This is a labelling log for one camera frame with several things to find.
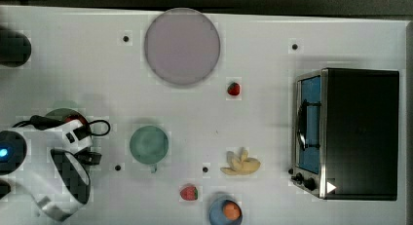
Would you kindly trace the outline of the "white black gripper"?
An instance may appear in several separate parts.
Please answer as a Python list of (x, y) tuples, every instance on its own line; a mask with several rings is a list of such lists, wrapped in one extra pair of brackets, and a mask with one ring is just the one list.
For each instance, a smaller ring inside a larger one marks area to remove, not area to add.
[(100, 163), (101, 155), (91, 150), (92, 133), (79, 120), (46, 129), (46, 134), (52, 139), (53, 147), (73, 154), (81, 164), (96, 166)]

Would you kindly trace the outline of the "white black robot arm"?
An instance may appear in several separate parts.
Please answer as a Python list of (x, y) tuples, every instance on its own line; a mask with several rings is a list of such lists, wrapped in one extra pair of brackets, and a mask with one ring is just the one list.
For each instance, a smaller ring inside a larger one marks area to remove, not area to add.
[(1, 179), (21, 187), (39, 210), (62, 222), (90, 199), (90, 175), (75, 155), (91, 145), (89, 129), (78, 120), (44, 130), (2, 131)]

